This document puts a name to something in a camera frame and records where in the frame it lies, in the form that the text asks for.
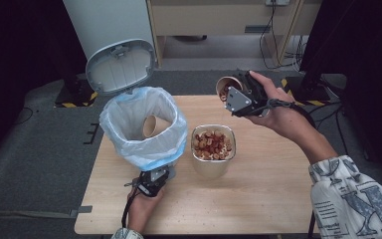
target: wooden tabletop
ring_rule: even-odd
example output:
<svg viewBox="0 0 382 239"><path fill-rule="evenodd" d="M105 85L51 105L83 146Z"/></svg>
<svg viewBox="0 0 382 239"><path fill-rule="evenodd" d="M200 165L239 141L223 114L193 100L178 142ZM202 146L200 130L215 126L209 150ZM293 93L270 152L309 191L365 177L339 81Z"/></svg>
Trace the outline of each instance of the wooden tabletop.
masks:
<svg viewBox="0 0 382 239"><path fill-rule="evenodd" d="M308 161L292 141L247 119L231 117L216 96L177 96L188 122L187 146L167 182L163 200L144 234L306 233L311 216ZM232 129L237 154L225 175L207 179L192 166L192 129L218 123ZM78 234L112 234L139 170L114 150L104 135L75 225Z"/></svg>

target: black stand base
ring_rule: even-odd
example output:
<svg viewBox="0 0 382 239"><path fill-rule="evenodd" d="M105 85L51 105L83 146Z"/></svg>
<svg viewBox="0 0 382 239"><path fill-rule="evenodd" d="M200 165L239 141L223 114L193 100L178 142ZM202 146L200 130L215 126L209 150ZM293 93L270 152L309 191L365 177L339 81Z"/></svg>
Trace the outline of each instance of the black stand base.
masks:
<svg viewBox="0 0 382 239"><path fill-rule="evenodd" d="M57 99L56 108L89 107L96 98L95 91L90 87L87 80L79 80L80 88L77 93L70 93L66 86L63 86Z"/></svg>
<svg viewBox="0 0 382 239"><path fill-rule="evenodd" d="M297 102L330 101L330 96L322 86L314 88L313 91L307 91L302 87L303 77L286 77L286 80L287 86Z"/></svg>

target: white plastic bag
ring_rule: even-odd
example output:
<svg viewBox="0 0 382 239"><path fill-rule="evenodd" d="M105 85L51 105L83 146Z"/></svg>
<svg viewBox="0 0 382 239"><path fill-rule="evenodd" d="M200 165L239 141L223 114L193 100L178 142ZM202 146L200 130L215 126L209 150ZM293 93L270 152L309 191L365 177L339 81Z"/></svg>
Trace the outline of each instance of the white plastic bag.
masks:
<svg viewBox="0 0 382 239"><path fill-rule="evenodd" d="M144 139L142 127L150 115L171 121L172 125L159 135ZM99 120L117 154L142 171L169 164L184 152L186 118L162 88L135 88L132 94L114 97L107 102Z"/></svg>

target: open lid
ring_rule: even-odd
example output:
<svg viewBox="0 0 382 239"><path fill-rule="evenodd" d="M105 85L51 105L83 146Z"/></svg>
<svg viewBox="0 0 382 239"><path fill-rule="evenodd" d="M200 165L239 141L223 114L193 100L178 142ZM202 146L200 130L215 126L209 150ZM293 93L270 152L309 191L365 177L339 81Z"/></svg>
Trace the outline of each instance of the open lid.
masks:
<svg viewBox="0 0 382 239"><path fill-rule="evenodd" d="M106 46L87 62L86 74L95 92L102 95L126 92L145 82L155 65L154 48L141 39Z"/></svg>

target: sleeve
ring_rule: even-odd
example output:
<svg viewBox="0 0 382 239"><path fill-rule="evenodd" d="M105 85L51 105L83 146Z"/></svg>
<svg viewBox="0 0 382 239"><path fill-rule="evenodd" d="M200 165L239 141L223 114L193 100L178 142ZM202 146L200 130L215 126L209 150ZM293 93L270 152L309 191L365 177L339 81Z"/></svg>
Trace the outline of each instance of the sleeve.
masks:
<svg viewBox="0 0 382 239"><path fill-rule="evenodd" d="M322 238L382 238L382 186L349 156L309 167L311 203Z"/></svg>
<svg viewBox="0 0 382 239"><path fill-rule="evenodd" d="M128 229L119 228L110 239L144 239L138 232Z"/></svg>

